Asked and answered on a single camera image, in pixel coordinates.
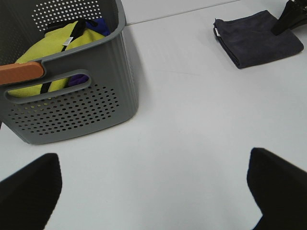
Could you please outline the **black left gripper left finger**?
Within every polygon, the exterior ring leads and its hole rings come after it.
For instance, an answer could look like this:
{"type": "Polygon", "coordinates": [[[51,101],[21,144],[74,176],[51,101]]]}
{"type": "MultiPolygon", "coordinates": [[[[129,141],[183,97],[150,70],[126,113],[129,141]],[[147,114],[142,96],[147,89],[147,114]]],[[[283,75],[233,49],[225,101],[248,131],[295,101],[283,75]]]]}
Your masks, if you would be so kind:
{"type": "Polygon", "coordinates": [[[0,228],[43,230],[62,190],[59,157],[47,153],[0,183],[0,228]]]}

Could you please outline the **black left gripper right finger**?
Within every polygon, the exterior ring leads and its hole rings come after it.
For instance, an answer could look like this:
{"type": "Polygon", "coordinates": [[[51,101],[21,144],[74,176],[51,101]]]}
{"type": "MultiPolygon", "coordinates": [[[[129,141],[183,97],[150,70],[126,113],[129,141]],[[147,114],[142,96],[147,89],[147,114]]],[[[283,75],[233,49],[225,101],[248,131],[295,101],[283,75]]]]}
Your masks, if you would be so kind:
{"type": "Polygon", "coordinates": [[[307,228],[306,171],[264,148],[253,148],[247,184],[262,214],[254,229],[307,228]]]}

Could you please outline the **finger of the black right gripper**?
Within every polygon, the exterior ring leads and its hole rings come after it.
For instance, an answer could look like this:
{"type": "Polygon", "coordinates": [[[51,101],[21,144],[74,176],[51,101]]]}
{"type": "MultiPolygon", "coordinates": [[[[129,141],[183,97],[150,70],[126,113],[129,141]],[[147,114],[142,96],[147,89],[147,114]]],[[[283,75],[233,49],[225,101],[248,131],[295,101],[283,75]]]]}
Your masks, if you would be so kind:
{"type": "Polygon", "coordinates": [[[287,29],[295,29],[307,24],[307,1],[289,0],[283,13],[272,28],[274,35],[279,35],[287,29]]]}

